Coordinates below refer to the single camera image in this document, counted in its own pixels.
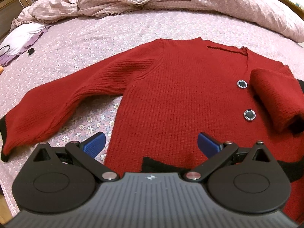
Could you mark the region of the red knit cardigan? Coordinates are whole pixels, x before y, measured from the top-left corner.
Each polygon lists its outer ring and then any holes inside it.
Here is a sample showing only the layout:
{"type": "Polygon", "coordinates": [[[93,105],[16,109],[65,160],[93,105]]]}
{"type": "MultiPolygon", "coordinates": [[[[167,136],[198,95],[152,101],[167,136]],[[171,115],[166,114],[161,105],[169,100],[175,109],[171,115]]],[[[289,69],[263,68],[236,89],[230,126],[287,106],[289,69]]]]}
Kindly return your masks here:
{"type": "Polygon", "coordinates": [[[13,182],[20,212],[6,227],[303,227],[303,81],[245,47],[137,46],[30,90],[1,119],[1,136],[4,162],[36,146],[13,182]],[[102,163],[114,182],[74,164],[71,141],[49,143],[77,108],[104,97],[121,97],[102,163]],[[239,149],[189,182],[208,159],[201,132],[239,149]]]}

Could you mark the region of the pink floral bed sheet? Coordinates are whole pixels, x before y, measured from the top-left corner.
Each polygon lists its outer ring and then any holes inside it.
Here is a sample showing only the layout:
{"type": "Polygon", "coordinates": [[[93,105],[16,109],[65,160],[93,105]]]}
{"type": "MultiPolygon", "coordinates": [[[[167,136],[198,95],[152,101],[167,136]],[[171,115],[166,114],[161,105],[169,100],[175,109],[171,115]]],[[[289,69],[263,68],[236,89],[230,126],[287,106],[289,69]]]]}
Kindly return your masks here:
{"type": "MultiPolygon", "coordinates": [[[[24,53],[1,74],[1,118],[32,88],[62,78],[112,55],[158,38],[185,40],[201,37],[216,43],[247,47],[262,56],[288,65],[303,80],[303,43],[298,44],[256,24],[215,12],[137,11],[103,19],[77,17],[54,24],[33,45],[35,52],[24,53]]],[[[95,132],[106,134],[106,147],[95,158],[106,157],[108,143],[121,97],[89,99],[50,138],[51,146],[84,141],[95,132]]],[[[12,183],[34,150],[20,147],[8,163],[1,161],[1,188],[8,214],[20,210],[12,195],[12,183]]]]}

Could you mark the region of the small black clip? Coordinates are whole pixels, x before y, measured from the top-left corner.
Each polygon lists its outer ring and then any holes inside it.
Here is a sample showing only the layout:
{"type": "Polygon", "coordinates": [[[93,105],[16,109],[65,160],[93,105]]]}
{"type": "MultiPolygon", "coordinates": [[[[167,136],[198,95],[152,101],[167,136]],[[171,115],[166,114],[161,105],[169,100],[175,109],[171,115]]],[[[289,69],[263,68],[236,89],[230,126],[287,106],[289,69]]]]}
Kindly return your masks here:
{"type": "Polygon", "coordinates": [[[30,48],[30,49],[27,51],[27,53],[28,53],[29,55],[33,54],[34,52],[35,52],[35,50],[34,50],[33,48],[30,48]]]}

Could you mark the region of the lilac pillow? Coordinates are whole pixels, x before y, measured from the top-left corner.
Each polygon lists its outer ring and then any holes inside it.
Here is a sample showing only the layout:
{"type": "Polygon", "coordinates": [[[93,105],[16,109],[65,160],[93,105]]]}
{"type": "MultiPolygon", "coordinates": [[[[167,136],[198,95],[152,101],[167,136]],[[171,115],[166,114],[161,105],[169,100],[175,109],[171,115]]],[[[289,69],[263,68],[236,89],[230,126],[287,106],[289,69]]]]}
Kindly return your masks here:
{"type": "Polygon", "coordinates": [[[28,51],[50,27],[49,24],[32,22],[14,29],[1,42],[1,67],[7,67],[14,59],[28,51]]]}

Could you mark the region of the pink floral duvet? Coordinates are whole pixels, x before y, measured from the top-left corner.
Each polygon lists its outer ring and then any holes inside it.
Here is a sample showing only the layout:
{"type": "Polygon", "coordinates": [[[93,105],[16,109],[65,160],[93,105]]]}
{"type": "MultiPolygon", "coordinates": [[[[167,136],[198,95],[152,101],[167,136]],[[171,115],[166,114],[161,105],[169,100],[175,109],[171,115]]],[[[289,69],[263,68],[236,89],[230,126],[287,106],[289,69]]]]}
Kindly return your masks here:
{"type": "Polygon", "coordinates": [[[12,20],[11,28],[31,22],[54,23],[68,17],[102,17],[147,9],[216,11],[303,42],[303,20],[278,0],[37,0],[12,20]]]}

